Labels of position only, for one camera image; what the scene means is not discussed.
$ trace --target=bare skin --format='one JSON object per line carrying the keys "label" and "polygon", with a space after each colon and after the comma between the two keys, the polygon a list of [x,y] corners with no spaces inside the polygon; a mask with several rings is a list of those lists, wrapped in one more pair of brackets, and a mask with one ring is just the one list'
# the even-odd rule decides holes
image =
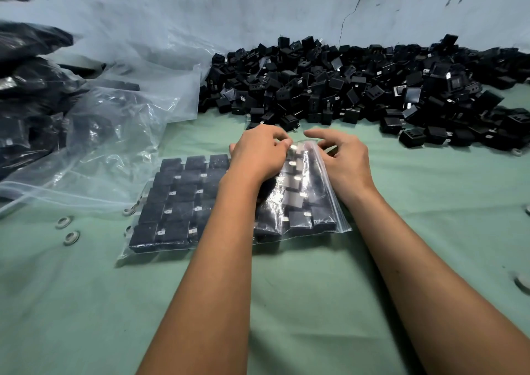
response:
{"label": "bare skin", "polygon": [[[333,188],[355,218],[427,373],[527,374],[530,340],[385,202],[367,147],[335,130],[304,133],[322,139]],[[255,202],[291,144],[280,128],[260,125],[230,145],[232,164],[210,220],[138,374],[247,372]]]}

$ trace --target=forearm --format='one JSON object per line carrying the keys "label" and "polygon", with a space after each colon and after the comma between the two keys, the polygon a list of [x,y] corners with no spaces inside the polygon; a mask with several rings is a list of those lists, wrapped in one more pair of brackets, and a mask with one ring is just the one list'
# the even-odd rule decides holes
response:
{"label": "forearm", "polygon": [[223,177],[199,245],[138,373],[246,373],[258,190],[237,172]]}
{"label": "forearm", "polygon": [[346,201],[429,374],[519,374],[530,342],[451,270],[377,191]]}

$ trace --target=green sheet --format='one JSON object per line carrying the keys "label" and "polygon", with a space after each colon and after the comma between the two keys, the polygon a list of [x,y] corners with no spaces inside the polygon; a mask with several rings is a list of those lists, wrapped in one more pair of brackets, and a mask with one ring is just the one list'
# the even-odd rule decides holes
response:
{"label": "green sheet", "polygon": [[[500,93],[507,107],[528,106],[526,85]],[[244,117],[215,111],[171,124],[162,156],[224,153],[244,127]],[[376,124],[331,127],[368,145],[389,204],[530,335],[530,297],[512,280],[514,271],[530,274],[530,217],[521,208],[530,203],[530,155],[481,146],[408,150]],[[72,213],[33,205],[0,220],[2,373],[134,373],[186,270],[190,254],[116,268],[129,219],[76,214],[67,229],[54,228]],[[346,234],[255,248],[249,374],[421,373],[352,225]],[[81,238],[65,247],[71,230]]]}

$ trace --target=hand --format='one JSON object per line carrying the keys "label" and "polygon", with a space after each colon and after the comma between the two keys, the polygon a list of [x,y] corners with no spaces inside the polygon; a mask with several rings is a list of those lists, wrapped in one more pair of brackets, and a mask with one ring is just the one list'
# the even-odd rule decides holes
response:
{"label": "hand", "polygon": [[273,125],[261,124],[246,130],[239,142],[230,144],[229,171],[240,171],[261,185],[280,172],[292,144],[287,132]]}
{"label": "hand", "polygon": [[[368,148],[355,135],[337,130],[314,128],[305,130],[310,138],[321,138],[318,143],[331,185],[338,197],[349,204],[365,191],[377,191],[370,172]],[[325,150],[336,146],[329,153]]]}

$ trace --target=white wall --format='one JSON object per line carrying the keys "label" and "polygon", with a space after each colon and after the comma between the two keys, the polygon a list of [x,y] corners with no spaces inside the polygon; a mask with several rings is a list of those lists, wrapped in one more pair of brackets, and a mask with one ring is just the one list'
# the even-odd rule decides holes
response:
{"label": "white wall", "polygon": [[[117,43],[167,47],[174,30],[227,49],[308,35],[337,44],[358,0],[37,0],[0,4],[1,18],[46,23],[85,36],[74,50],[98,59],[126,52]],[[361,0],[342,44],[429,45],[447,32],[477,49],[530,50],[530,0]]]}

